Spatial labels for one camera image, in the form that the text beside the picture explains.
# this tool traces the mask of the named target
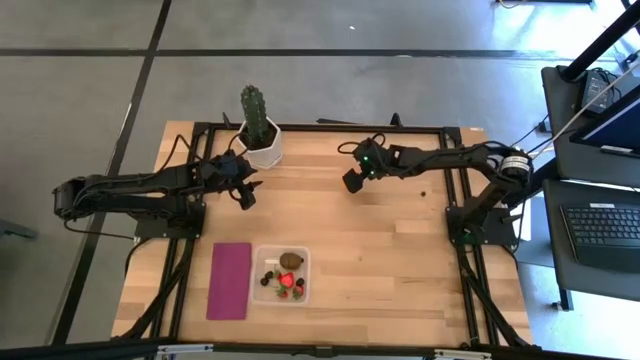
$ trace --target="table leg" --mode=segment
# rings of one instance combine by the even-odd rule
[[[26,238],[33,239],[38,236],[38,233],[24,227],[22,225],[14,224],[9,221],[0,220],[0,236],[2,235],[18,235]]]
[[[558,288],[560,290],[560,301],[553,303],[553,305],[562,311],[573,311],[573,299],[571,298],[571,291]]]

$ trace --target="wooden table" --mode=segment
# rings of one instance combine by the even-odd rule
[[[167,123],[156,168],[165,161],[177,134],[191,138],[193,124]],[[465,145],[486,140],[482,129],[461,131]],[[217,131],[213,154],[226,150],[233,135],[232,131]],[[338,154],[336,148],[366,136],[283,132],[280,164],[250,178],[264,180],[250,210],[242,211],[226,193],[205,196],[206,223],[194,249],[180,340],[450,347],[469,341],[457,260],[445,225],[443,172],[368,181],[359,193],[350,194],[341,177],[356,163],[351,156]],[[435,135],[388,134],[387,143],[438,148]],[[187,152],[178,145],[170,165],[184,163]],[[470,171],[469,178],[474,194],[486,185],[476,171]],[[457,177],[455,180],[460,201],[461,186]],[[301,245],[311,250],[308,306],[249,303],[246,320],[206,319],[213,244],[247,241],[254,247]],[[152,240],[134,254],[113,335],[128,330],[156,295],[167,243],[166,239]],[[513,259],[497,246],[483,250],[494,302],[520,336],[531,341]],[[162,334],[168,333],[172,309],[170,298]],[[477,299],[475,309],[481,341],[488,342]]]

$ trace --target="purple towel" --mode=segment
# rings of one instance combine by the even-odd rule
[[[207,319],[245,319],[250,277],[250,243],[214,244]]]

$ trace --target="black floor stripe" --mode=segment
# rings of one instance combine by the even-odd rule
[[[68,57],[135,57],[152,54],[147,49],[119,48],[79,48],[79,49],[37,49],[0,48],[0,57],[8,56],[68,56]]]
[[[35,49],[0,48],[0,57],[416,57],[416,58],[480,58],[541,61],[573,61],[574,57],[554,50],[429,50],[429,49]],[[604,56],[598,62],[615,62],[615,57]]]
[[[170,8],[171,0],[164,0],[162,3],[162,8],[160,9],[160,14],[158,15],[158,21],[156,22],[156,26],[153,30],[151,42],[149,43],[149,50],[151,51],[158,48],[158,43],[160,42],[160,37],[162,36],[162,31],[164,29],[164,25],[166,23]],[[145,56],[142,63],[142,68],[140,69],[140,74],[138,75],[138,80],[133,90],[133,95],[131,96],[130,108],[124,120],[124,124],[122,125],[120,136],[118,137],[113,155],[111,157],[111,161],[109,163],[107,176],[115,176],[120,172],[120,166],[122,165],[122,160],[124,159],[127,144],[129,143],[133,125],[138,114],[138,109],[140,108],[142,95],[144,93],[147,80],[149,79],[149,74],[151,73],[153,59],[154,57],[152,55],[147,55]],[[89,231],[100,231],[102,229],[102,226],[104,225],[104,220],[104,213],[95,214],[91,219],[91,222],[89,223]],[[56,327],[55,333],[53,335],[52,343],[54,345],[61,345],[67,342],[69,331],[71,330],[71,326],[73,325],[73,319],[78,309],[82,291],[89,274],[91,262],[93,261],[93,256],[95,255],[95,251],[98,245],[98,238],[98,235],[93,234],[89,234],[85,238],[82,253],[80,255],[80,260],[78,262],[73,280],[69,287],[69,292],[67,293],[67,298],[60,314],[58,326]]]
[[[427,49],[160,49],[157,57],[416,57],[416,58],[487,58],[513,60],[573,61],[551,50],[427,50]],[[599,61],[615,61],[606,56]]]

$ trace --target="clear plastic tray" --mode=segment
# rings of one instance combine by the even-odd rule
[[[297,270],[287,270],[280,266],[280,256],[286,252],[291,252],[301,256],[304,261]],[[286,298],[278,297],[277,290],[280,283],[277,278],[269,281],[267,286],[260,284],[267,271],[280,271],[282,274],[293,273],[294,282],[299,278],[304,279],[304,292],[299,299],[293,298],[293,293],[288,290]],[[262,245],[257,247],[253,253],[253,266],[251,269],[251,292],[249,299],[251,302],[261,305],[285,305],[302,306],[309,302],[311,289],[311,256],[309,249],[304,246],[276,246]]]

